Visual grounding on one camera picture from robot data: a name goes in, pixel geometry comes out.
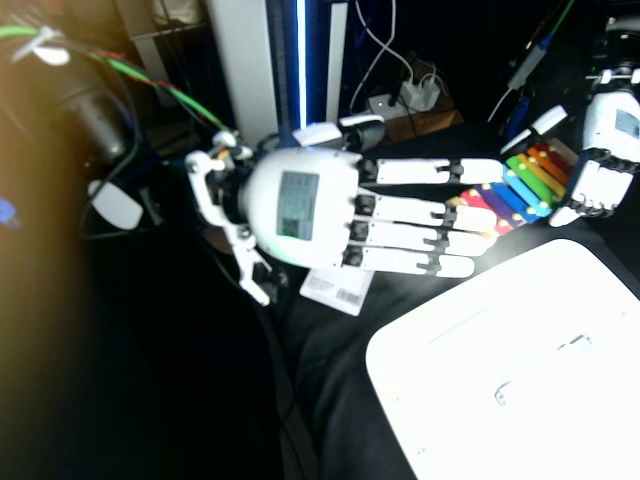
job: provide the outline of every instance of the colorful xylophone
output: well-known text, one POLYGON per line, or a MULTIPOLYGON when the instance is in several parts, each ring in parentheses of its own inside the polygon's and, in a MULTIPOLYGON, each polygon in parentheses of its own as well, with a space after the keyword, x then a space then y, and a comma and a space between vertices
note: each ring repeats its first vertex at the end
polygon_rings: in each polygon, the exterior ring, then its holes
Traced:
POLYGON ((538 144, 507 159, 504 183, 476 185, 451 205, 486 208, 498 216, 497 236, 548 217, 566 193, 577 156, 559 140, 538 144))

